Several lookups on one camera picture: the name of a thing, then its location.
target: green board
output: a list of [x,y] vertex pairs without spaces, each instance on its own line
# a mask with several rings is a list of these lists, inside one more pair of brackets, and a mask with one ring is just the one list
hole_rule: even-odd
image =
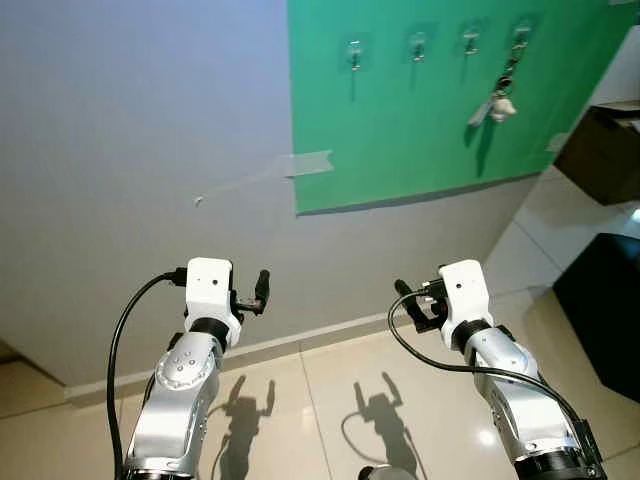
[[[332,150],[335,170],[295,180],[298,212],[459,188],[541,171],[634,21],[605,0],[289,0],[294,153]],[[467,121],[533,26],[515,74],[518,114]],[[478,53],[465,55],[473,30]],[[422,31],[425,59],[411,60]],[[348,43],[360,41],[352,72]]]

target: black cable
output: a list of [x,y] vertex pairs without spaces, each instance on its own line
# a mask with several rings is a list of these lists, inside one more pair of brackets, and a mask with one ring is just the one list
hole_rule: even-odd
[[122,480],[122,443],[120,442],[120,429],[118,427],[115,405],[116,357],[118,355],[118,343],[120,343],[120,336],[122,335],[122,330],[127,322],[127,318],[129,317],[131,310],[133,310],[133,307],[138,303],[138,300],[140,300],[142,296],[151,289],[151,287],[163,280],[172,280],[176,283],[178,281],[177,275],[178,270],[175,272],[165,272],[145,283],[140,290],[131,297],[131,300],[129,300],[129,303],[122,311],[122,315],[120,315],[116,329],[113,332],[113,338],[111,339],[111,347],[109,350],[109,365],[107,367],[107,420],[109,422],[109,431],[111,433],[115,480]]
[[518,380],[521,383],[528,383],[529,385],[536,387],[537,389],[541,390],[545,395],[553,398],[556,402],[558,402],[560,407],[569,416],[571,423],[577,424],[581,422],[581,419],[576,413],[576,411],[573,409],[571,404],[569,404],[569,402],[562,397],[562,395],[556,392],[553,388],[549,387],[548,385],[545,385],[542,382],[539,382],[534,378],[531,378],[522,373],[503,370],[501,368],[477,367],[475,365],[450,365],[448,363],[440,363],[418,352],[404,338],[402,338],[402,336],[398,332],[398,329],[393,323],[393,315],[395,314],[400,304],[402,304],[405,300],[409,298],[415,298],[415,297],[421,297],[421,296],[427,296],[427,293],[425,291],[418,290],[418,291],[403,295],[402,297],[398,298],[395,302],[393,302],[393,304],[391,305],[391,308],[389,308],[389,313],[387,314],[387,323],[389,325],[389,330],[391,330],[391,333],[393,334],[395,339],[400,343],[400,345],[402,345],[404,349],[407,350],[411,355],[416,357],[418,360],[426,363],[427,365],[430,365],[435,368],[439,368],[440,370],[447,370],[449,372],[466,372],[466,373],[474,373],[474,374],[485,373],[487,375],[497,375],[501,377],[513,378],[514,380]]

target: brown box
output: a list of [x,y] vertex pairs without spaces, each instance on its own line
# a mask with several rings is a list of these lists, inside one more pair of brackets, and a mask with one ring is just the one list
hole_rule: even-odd
[[638,200],[638,128],[640,101],[590,107],[558,155],[555,165],[603,205]]

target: tiled floor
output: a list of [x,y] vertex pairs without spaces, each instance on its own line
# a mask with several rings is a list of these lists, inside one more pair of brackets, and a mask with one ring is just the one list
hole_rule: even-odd
[[[599,383],[547,286],[596,231],[638,235],[640,225],[629,220],[633,208],[601,207],[551,170],[486,264],[495,318],[589,418],[611,480],[640,478],[640,405]],[[437,333],[402,332],[437,359],[461,360]],[[9,385],[3,391],[27,385],[3,376],[1,367]],[[516,478],[472,379],[420,364],[386,332],[226,372],[220,380],[201,480],[355,480],[364,465],[387,461],[421,480]],[[60,387],[43,385],[22,388],[39,388],[30,404],[0,394],[3,478],[112,478],[104,406],[25,413],[59,402]],[[125,445],[140,401],[118,402]]]

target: white baseboard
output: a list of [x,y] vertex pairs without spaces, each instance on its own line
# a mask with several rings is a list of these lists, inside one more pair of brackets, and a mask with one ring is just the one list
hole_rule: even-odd
[[[398,313],[398,325],[406,324],[408,321],[406,316],[401,315],[400,312]],[[349,322],[308,330],[277,340],[234,348],[225,355],[222,371],[234,370],[285,355],[370,335],[381,332],[386,328],[387,314],[376,313]],[[147,370],[117,377],[115,382],[116,396],[126,397],[142,393],[152,373],[153,370]],[[67,387],[64,391],[64,397],[67,402],[79,407],[104,402],[106,398],[106,380]]]

